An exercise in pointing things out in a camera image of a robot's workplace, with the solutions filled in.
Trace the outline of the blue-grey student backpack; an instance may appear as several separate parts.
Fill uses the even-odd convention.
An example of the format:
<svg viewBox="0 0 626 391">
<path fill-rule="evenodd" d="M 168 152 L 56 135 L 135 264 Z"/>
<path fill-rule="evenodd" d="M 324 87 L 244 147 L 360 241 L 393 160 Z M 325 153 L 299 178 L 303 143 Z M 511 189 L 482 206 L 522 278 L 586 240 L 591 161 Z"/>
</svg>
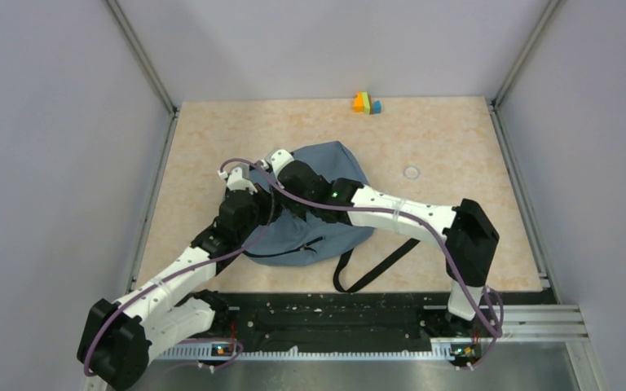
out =
<svg viewBox="0 0 626 391">
<path fill-rule="evenodd" d="M 291 155 L 305 163 L 327 182 L 339 178 L 368 182 L 354 155 L 340 142 L 320 143 L 301 147 Z M 340 222 L 327 223 L 307 212 L 302 216 L 286 208 L 271 222 L 266 234 L 244 255 L 265 266 L 309 266 L 337 258 L 333 286 L 339 292 L 358 292 L 377 279 L 402 257 L 412 251 L 419 241 L 409 239 L 380 261 L 349 288 L 342 286 L 340 274 L 348 265 L 355 248 L 370 239 L 374 229 L 353 227 Z"/>
</svg>

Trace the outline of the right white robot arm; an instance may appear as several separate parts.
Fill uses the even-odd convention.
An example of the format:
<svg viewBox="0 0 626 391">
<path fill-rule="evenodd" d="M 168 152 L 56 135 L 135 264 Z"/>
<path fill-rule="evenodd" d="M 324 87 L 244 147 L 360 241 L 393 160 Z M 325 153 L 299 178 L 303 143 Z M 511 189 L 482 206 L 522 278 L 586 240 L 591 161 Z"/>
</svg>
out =
<svg viewBox="0 0 626 391">
<path fill-rule="evenodd" d="M 288 212 L 320 231 L 329 228 L 335 249 L 351 249 L 375 230 L 433 244 L 443 252 L 451 279 L 445 323 L 466 336 L 492 305 L 487 277 L 500 236 L 481 205 L 463 199 L 456 206 L 422 204 L 382 193 L 351 178 L 328 180 L 301 160 L 282 160 L 267 177 Z"/>
</svg>

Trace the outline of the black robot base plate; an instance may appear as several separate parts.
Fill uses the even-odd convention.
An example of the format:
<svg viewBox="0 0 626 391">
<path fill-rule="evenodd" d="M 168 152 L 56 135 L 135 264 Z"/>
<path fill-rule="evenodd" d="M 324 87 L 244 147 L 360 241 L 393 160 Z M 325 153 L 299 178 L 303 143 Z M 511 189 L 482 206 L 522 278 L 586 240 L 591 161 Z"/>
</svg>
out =
<svg viewBox="0 0 626 391">
<path fill-rule="evenodd" d="M 217 306 L 212 325 L 197 338 L 238 340 L 247 353 L 396 354 L 428 352 L 439 338 L 481 342 L 487 321 L 447 312 L 447 294 L 198 293 Z"/>
</svg>

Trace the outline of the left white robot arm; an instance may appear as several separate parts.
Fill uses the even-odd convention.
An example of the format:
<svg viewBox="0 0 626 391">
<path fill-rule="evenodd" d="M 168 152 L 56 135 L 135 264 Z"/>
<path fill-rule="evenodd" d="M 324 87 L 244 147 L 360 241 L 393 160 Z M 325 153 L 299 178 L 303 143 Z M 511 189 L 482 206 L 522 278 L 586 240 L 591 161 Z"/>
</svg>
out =
<svg viewBox="0 0 626 391">
<path fill-rule="evenodd" d="M 226 311 L 192 291 L 256 244 L 278 215 L 273 190 L 228 190 L 218 215 L 164 270 L 115 300 L 100 299 L 77 348 L 84 374 L 127 390 L 149 364 L 187 337 L 227 330 Z"/>
</svg>

